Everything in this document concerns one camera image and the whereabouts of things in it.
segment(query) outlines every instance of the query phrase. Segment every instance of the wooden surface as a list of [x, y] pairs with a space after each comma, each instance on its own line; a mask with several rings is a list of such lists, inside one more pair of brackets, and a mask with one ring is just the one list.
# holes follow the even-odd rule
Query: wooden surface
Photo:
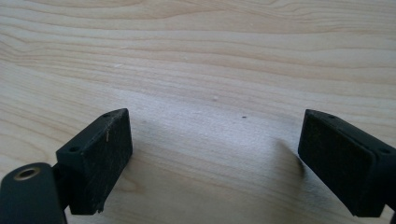
[[296, 155], [306, 108], [396, 147], [395, 62], [393, 0], [1, 0], [0, 177], [127, 107], [133, 158], [70, 223], [389, 223]]

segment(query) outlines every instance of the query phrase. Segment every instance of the black plastic part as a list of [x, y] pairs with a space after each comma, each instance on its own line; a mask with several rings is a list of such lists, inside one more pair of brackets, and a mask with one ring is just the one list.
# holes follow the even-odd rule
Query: black plastic part
[[132, 155], [127, 109], [106, 113], [56, 152], [58, 163], [33, 163], [3, 179], [0, 224], [66, 223], [64, 209], [93, 215]]
[[25, 165], [4, 177], [0, 191], [0, 223], [66, 223], [48, 164]]
[[56, 156], [59, 175], [71, 175], [69, 203], [74, 215], [102, 212], [110, 191], [132, 155], [127, 109], [104, 114], [61, 147]]
[[396, 149], [333, 115], [306, 110], [300, 158], [354, 216], [396, 209]]

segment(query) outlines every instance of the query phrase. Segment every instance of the wood grain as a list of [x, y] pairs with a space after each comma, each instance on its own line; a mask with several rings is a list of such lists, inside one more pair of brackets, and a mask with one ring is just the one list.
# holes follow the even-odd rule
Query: wood grain
[[392, 0], [1, 0], [0, 177], [127, 107], [133, 158], [70, 223], [389, 223], [296, 150], [306, 108], [396, 147], [395, 62]]

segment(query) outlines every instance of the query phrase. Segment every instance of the small hole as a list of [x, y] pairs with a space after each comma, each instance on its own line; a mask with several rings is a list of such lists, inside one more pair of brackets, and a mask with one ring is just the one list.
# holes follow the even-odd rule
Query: small hole
[[79, 151], [79, 147], [70, 147], [69, 152], [77, 152]]
[[27, 180], [35, 175], [38, 175], [38, 173], [40, 173], [40, 168], [38, 167], [27, 168], [25, 170], [20, 171], [17, 175], [15, 175], [14, 179], [18, 181]]
[[386, 148], [380, 148], [379, 149], [379, 151], [382, 153], [382, 154], [390, 154], [390, 150], [389, 149], [386, 149]]

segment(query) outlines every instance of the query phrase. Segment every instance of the dark spot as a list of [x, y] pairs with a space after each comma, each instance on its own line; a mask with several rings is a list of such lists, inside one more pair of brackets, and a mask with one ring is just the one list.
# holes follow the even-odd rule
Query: dark spot
[[69, 152], [77, 152], [79, 151], [79, 147], [70, 147]]
[[382, 153], [382, 154], [390, 154], [390, 150], [389, 149], [387, 149], [387, 148], [380, 148], [379, 149], [379, 151]]

